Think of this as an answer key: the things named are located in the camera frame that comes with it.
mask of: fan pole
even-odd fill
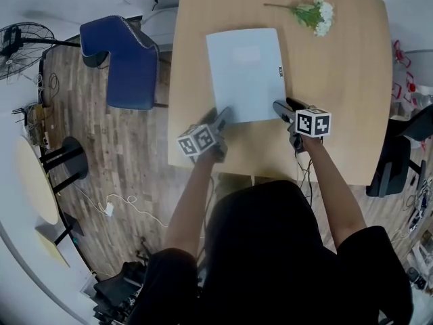
[[[71,47],[81,47],[80,43],[66,42],[66,41],[58,41],[58,40],[50,40],[50,39],[21,39],[23,43],[44,43],[46,45],[62,45],[62,46],[71,46]]]

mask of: power plug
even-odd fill
[[[113,211],[114,205],[111,202],[107,202],[106,215],[108,215],[109,217],[113,216]]]

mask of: blue chair seat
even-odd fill
[[[158,46],[120,16],[108,16],[80,27],[84,57],[110,53],[107,104],[150,110],[158,81]]]

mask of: person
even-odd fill
[[[206,279],[197,255],[215,154],[201,155],[149,262],[128,324],[408,324],[411,287],[385,229],[367,227],[320,139],[302,137],[336,254],[323,246],[300,188],[272,181],[232,193],[206,227]]]

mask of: white cube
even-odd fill
[[[217,144],[217,139],[209,125],[194,125],[177,138],[177,143],[185,156],[196,156]]]
[[[309,137],[331,134],[331,114],[318,108],[295,111],[295,132]]]

